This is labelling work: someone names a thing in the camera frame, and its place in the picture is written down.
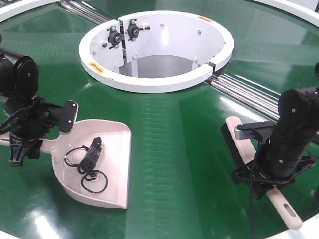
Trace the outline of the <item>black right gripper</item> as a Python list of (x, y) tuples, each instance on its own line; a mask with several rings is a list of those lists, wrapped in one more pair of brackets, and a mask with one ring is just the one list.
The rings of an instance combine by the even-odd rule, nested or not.
[(278, 187), (292, 184), (305, 169), (312, 167), (315, 161), (304, 153), (316, 134), (314, 128), (282, 128), (273, 126), (268, 138), (258, 141), (256, 153), (247, 166), (235, 159), (236, 169), (232, 172), (235, 184), (249, 181), (253, 184), (256, 199)]

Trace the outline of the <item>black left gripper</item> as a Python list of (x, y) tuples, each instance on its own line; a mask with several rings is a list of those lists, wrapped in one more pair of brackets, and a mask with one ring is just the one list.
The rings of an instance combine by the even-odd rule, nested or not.
[(46, 103), (34, 96), (27, 100), (9, 99), (3, 103), (8, 119), (0, 125), (0, 133), (9, 133), (11, 167), (22, 167), (25, 157), (38, 159), (42, 138), (50, 129), (59, 125), (63, 107)]

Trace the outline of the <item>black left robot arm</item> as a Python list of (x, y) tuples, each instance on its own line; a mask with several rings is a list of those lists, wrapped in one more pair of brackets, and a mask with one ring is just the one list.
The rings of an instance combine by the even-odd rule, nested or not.
[(25, 157), (38, 159), (42, 138), (59, 123), (62, 107), (38, 95), (38, 76), (31, 57), (1, 48), (0, 101), (7, 119), (0, 132), (9, 134), (11, 167), (22, 167)]

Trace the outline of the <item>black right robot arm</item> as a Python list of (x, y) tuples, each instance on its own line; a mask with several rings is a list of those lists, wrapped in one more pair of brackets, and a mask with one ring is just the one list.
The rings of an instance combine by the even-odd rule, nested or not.
[(292, 184), (295, 178), (315, 165), (305, 152), (319, 131), (318, 87), (284, 91), (278, 102), (279, 120), (230, 126), (234, 140), (256, 139), (252, 161), (239, 162), (232, 172), (235, 183), (248, 180), (252, 194), (260, 199), (274, 188)]

